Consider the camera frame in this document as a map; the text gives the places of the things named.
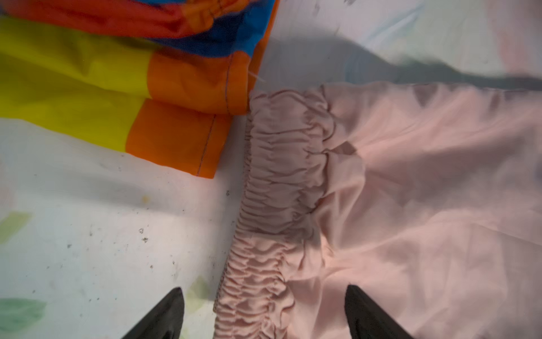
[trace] seam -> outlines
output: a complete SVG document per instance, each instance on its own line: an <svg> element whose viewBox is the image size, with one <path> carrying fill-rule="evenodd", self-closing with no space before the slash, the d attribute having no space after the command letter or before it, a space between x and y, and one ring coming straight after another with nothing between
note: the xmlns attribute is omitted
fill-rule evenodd
<svg viewBox="0 0 542 339"><path fill-rule="evenodd" d="M196 174L197 177L199 176L199 172L202 169L203 158L205 157L205 153L207 153L207 145L209 145L209 139L211 139L212 128L215 126L215 120L216 120L216 114L212 118L211 128L209 129L209 135L207 136L207 140L205 141L205 147L203 148L202 158L199 161L198 173Z"/></svg>
<svg viewBox="0 0 542 339"><path fill-rule="evenodd" d="M226 72L226 88L224 90L224 96L226 100L226 111L228 112L229 116L231 115L231 112L230 112L230 103L228 102L228 85L229 85L229 80L230 80L230 68L231 68L231 64L233 63L233 60L234 60L234 55L230 54L230 62L228 63L228 71Z"/></svg>

